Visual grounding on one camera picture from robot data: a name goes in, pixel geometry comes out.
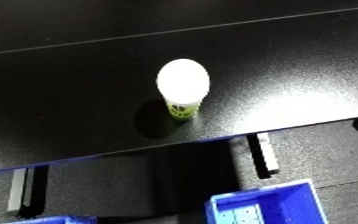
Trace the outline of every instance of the blue plastic crate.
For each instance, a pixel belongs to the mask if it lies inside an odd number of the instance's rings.
[[[96,224],[96,217],[55,216],[49,218],[30,219],[6,224]]]
[[[311,180],[215,195],[208,224],[326,224]]]

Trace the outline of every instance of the green label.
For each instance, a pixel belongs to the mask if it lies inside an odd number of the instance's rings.
[[[192,105],[192,106],[178,106],[175,104],[171,104],[167,102],[168,110],[171,113],[171,115],[180,121],[188,120],[194,115],[196,115],[198,108],[200,105]]]

